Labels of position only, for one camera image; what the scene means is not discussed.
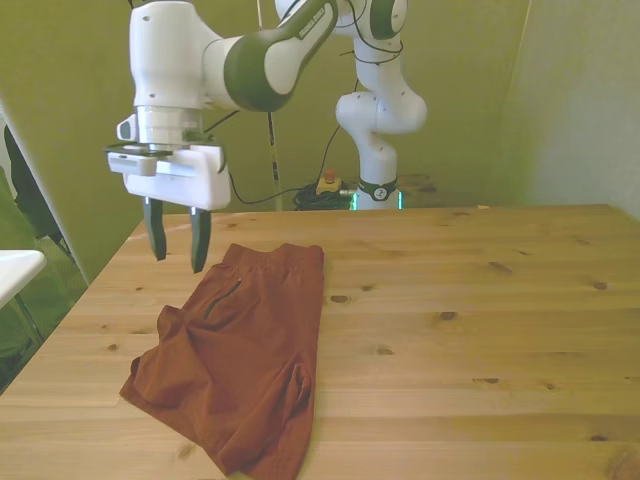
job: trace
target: cable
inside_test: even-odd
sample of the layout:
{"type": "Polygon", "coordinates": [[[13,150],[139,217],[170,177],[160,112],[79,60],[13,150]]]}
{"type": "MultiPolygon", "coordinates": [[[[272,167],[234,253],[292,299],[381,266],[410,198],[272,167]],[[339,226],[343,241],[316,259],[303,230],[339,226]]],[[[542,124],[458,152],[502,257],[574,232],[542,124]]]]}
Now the cable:
{"type": "MultiPolygon", "coordinates": [[[[353,87],[353,92],[355,93],[356,90],[358,90],[358,87],[360,86],[360,79],[356,80],[356,84],[353,87]]],[[[342,127],[340,127],[338,125],[338,128],[335,129],[335,131],[333,132],[333,135],[331,135],[331,138],[329,139],[329,143],[327,143],[327,148],[324,151],[324,156],[322,157],[322,164],[320,165],[320,172],[318,173],[318,179],[316,180],[316,185],[318,184],[318,182],[320,182],[320,179],[322,178],[322,172],[324,170],[324,166],[327,163],[327,156],[329,155],[329,150],[331,149],[331,145],[333,144],[333,141],[336,138],[336,135],[338,135],[338,132],[340,131],[342,127]]]]}
{"type": "Polygon", "coordinates": [[[285,12],[285,14],[282,16],[282,21],[284,22],[287,17],[291,14],[291,12],[293,11],[294,8],[296,8],[296,5],[300,3],[300,0],[296,0],[295,2],[293,2],[289,8],[287,8],[287,11],[285,12]]]}
{"type": "MultiPolygon", "coordinates": [[[[351,12],[353,14],[353,18],[356,18],[356,14],[357,14],[356,13],[356,7],[353,5],[353,2],[351,0],[347,0],[347,2],[349,3],[349,6],[351,7],[351,12]]],[[[377,50],[379,52],[389,53],[391,55],[394,55],[392,58],[389,58],[387,60],[369,61],[369,60],[362,60],[361,58],[358,58],[358,56],[355,53],[355,50],[353,52],[347,52],[347,53],[353,53],[353,56],[356,58],[356,60],[358,62],[366,63],[366,64],[369,64],[369,65],[382,65],[384,63],[393,62],[400,55],[402,55],[402,52],[404,51],[404,43],[402,43],[402,40],[400,41],[400,49],[399,50],[387,50],[386,48],[376,47],[375,45],[372,45],[371,43],[369,43],[364,38],[364,35],[362,34],[362,31],[360,30],[360,25],[358,25],[357,21],[354,23],[354,25],[356,27],[356,31],[358,32],[358,37],[360,37],[360,40],[362,41],[362,43],[364,43],[369,48],[373,48],[374,50],[377,50]]]]}
{"type": "MultiPolygon", "coordinates": [[[[356,80],[356,84],[353,87],[353,93],[358,90],[358,86],[360,86],[360,80],[356,80]]],[[[321,195],[316,195],[316,189],[318,188],[318,183],[322,178],[322,172],[327,162],[329,150],[331,150],[331,145],[333,144],[336,135],[338,135],[340,128],[341,127],[338,126],[329,139],[329,143],[327,144],[327,148],[325,149],[324,155],[322,157],[322,164],[320,165],[318,178],[314,183],[310,183],[309,185],[305,185],[304,187],[283,190],[282,192],[276,193],[275,195],[271,195],[270,197],[263,198],[261,200],[247,201],[240,197],[240,195],[238,194],[238,189],[236,188],[233,176],[231,175],[231,173],[229,173],[229,177],[231,179],[231,187],[233,188],[233,193],[235,194],[236,198],[240,201],[240,203],[243,203],[245,205],[257,205],[259,203],[268,202],[269,200],[273,200],[274,198],[278,198],[279,196],[285,195],[287,193],[298,192],[293,199],[296,210],[336,210],[338,208],[342,208],[345,205],[348,205],[351,199],[342,197],[339,192],[324,192],[321,195]]],[[[346,185],[343,184],[342,187],[342,189],[346,189],[346,185]]]]}
{"type": "Polygon", "coordinates": [[[214,123],[213,125],[211,125],[209,128],[207,128],[204,133],[209,133],[211,130],[213,130],[214,128],[218,127],[219,125],[222,125],[224,122],[226,122],[227,120],[229,120],[231,117],[237,115],[238,113],[240,113],[240,110],[236,110],[235,112],[231,112],[229,115],[225,115],[224,117],[222,117],[220,120],[218,120],[216,123],[214,123]]]}
{"type": "Polygon", "coordinates": [[[229,178],[231,179],[231,187],[233,188],[233,193],[235,193],[238,200],[240,200],[240,203],[244,203],[245,205],[257,205],[258,203],[264,203],[264,202],[268,202],[269,200],[273,200],[274,198],[278,198],[279,196],[284,195],[285,193],[297,192],[299,190],[302,190],[301,188],[290,188],[288,190],[283,190],[280,193],[276,193],[275,195],[271,195],[270,197],[263,198],[262,200],[255,200],[255,201],[243,200],[242,197],[240,197],[240,195],[238,194],[238,189],[236,188],[236,182],[233,180],[233,175],[231,175],[231,172],[229,172],[229,178]]]}

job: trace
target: wood grain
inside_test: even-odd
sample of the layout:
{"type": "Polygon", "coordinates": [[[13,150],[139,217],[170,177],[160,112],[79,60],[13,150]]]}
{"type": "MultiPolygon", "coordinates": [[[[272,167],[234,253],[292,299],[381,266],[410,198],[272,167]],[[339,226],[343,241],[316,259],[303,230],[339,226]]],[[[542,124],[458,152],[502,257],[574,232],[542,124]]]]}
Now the wood grain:
{"type": "MultiPolygon", "coordinates": [[[[133,232],[0,398],[2,479],[222,480],[118,397],[189,270],[133,232]]],[[[640,478],[640,226],[609,207],[217,215],[231,243],[326,252],[316,479],[640,478]]]]}

